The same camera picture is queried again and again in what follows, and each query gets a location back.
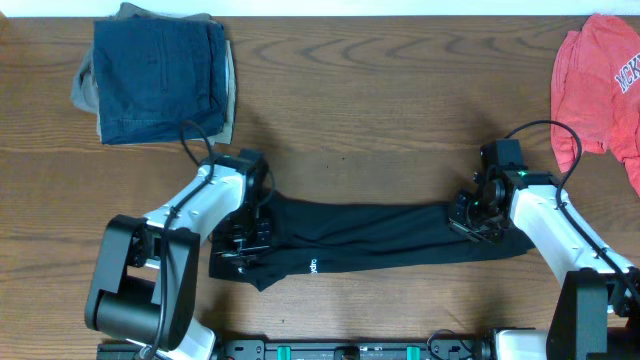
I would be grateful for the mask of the black t-shirt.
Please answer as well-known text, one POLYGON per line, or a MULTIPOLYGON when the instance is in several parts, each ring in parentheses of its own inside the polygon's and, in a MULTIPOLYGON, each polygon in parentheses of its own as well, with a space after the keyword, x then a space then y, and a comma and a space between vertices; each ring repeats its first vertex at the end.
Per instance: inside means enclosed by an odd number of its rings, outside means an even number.
POLYGON ((272 221, 272 245, 241 264, 211 255, 210 277, 263 291, 288 275, 500 260, 534 247, 517 229, 499 243, 474 242, 451 230, 444 203, 322 204, 277 193, 261 212, 272 221))

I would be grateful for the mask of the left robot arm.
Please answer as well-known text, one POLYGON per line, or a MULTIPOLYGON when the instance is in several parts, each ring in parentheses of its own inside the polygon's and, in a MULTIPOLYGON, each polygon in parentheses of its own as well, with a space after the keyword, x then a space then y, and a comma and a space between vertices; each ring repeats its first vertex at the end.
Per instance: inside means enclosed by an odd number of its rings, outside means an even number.
POLYGON ((242 272, 270 245, 260 218, 262 153, 204 158, 195 178, 142 217, 106 226, 87 303, 88 328, 115 338, 100 359, 213 359, 215 333, 194 317, 200 248, 242 272))

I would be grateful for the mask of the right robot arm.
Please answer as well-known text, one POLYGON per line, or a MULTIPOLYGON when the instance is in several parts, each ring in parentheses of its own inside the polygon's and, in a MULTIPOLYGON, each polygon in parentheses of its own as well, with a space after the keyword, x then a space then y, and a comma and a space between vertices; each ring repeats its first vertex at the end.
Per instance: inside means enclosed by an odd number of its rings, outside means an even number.
POLYGON ((451 228, 494 246, 523 233, 562 289, 548 329, 496 329, 475 358, 638 358, 638 267, 587 224, 557 178, 528 169, 518 140, 488 143, 480 157, 478 188, 458 193, 449 208, 451 228))

